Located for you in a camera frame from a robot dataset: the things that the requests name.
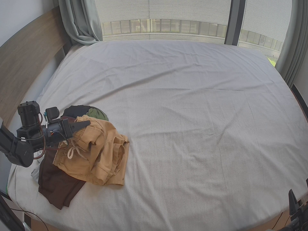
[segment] bed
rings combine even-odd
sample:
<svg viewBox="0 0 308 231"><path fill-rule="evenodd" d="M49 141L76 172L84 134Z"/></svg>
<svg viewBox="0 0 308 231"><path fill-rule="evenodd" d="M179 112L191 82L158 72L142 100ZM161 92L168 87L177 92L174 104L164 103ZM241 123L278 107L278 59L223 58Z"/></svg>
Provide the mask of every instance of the bed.
<svg viewBox="0 0 308 231"><path fill-rule="evenodd" d="M37 102L92 105L130 139L125 185L62 210L12 165L10 198L61 230L247 230L308 189L308 123L257 50L172 40L74 47Z"/></svg>

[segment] gray curtain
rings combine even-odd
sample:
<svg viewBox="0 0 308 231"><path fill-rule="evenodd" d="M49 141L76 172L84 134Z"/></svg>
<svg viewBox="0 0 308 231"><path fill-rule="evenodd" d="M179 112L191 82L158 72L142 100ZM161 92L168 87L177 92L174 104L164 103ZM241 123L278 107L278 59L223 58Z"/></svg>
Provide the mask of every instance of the gray curtain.
<svg viewBox="0 0 308 231"><path fill-rule="evenodd" d="M94 44L103 40L95 0L59 0L64 28L72 40Z"/></svg>
<svg viewBox="0 0 308 231"><path fill-rule="evenodd" d="M276 69L291 88L308 48L308 0L292 0L292 12Z"/></svg>

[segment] drawstring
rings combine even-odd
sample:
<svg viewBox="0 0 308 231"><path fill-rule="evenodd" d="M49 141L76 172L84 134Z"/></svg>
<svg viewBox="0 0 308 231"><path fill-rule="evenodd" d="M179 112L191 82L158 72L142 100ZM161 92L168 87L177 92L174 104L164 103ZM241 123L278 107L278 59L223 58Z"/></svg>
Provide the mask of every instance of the drawstring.
<svg viewBox="0 0 308 231"><path fill-rule="evenodd" d="M72 142L72 146L68 152L67 152L67 157L68 159L72 159L73 158L73 155L74 155L74 150L76 149L76 151L78 152L79 156L81 156L82 158L84 158L85 160L87 160L83 155L81 155L80 151L79 151L79 148L75 145L75 143L73 142L73 140L71 140Z"/></svg>

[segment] bed frame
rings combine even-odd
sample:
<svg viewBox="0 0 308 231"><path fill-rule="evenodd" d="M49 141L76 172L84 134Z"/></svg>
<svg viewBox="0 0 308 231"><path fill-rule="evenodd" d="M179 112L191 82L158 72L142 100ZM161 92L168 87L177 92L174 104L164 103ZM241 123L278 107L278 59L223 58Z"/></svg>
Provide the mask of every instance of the bed frame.
<svg viewBox="0 0 308 231"><path fill-rule="evenodd" d="M0 117L10 124L43 68L69 42L59 6L36 18L0 47Z"/></svg>

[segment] pile of clothes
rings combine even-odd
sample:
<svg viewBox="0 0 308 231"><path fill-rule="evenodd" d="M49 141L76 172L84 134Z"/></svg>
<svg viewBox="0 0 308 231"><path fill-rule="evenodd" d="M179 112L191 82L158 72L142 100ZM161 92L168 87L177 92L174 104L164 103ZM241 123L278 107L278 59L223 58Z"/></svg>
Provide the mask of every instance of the pile of clothes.
<svg viewBox="0 0 308 231"><path fill-rule="evenodd" d="M49 148L31 176L39 192L58 209L69 207L86 182L124 185L129 140L119 134L104 112L91 106L70 106L61 119L90 120L73 138Z"/></svg>

